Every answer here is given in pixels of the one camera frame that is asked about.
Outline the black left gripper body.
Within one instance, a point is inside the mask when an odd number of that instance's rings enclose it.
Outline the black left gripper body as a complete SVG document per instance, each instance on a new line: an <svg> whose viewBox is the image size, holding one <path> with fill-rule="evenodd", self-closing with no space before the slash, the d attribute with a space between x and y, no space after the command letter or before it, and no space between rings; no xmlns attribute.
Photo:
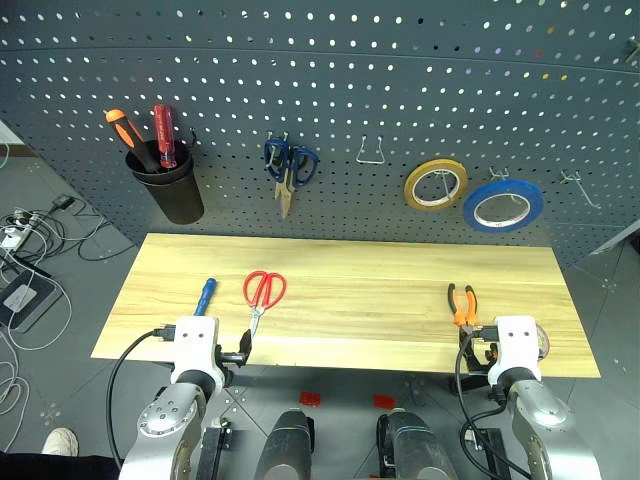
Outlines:
<svg viewBox="0 0 640 480"><path fill-rule="evenodd" d="M246 365L247 359L245 352L223 352L220 345L216 346L215 365L222 373L225 386L230 386L233 381L234 373L231 367L241 368Z"/></svg>

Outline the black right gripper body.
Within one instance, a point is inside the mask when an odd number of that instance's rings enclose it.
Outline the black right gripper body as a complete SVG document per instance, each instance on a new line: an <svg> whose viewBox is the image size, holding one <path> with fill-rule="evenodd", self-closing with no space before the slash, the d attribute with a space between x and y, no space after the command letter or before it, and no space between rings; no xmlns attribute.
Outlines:
<svg viewBox="0 0 640 480"><path fill-rule="evenodd" d="M475 354L475 369L469 370L470 373L488 373L493 365L498 360L498 345L490 344L489 348L484 351L484 354L478 356L473 348Z"/></svg>

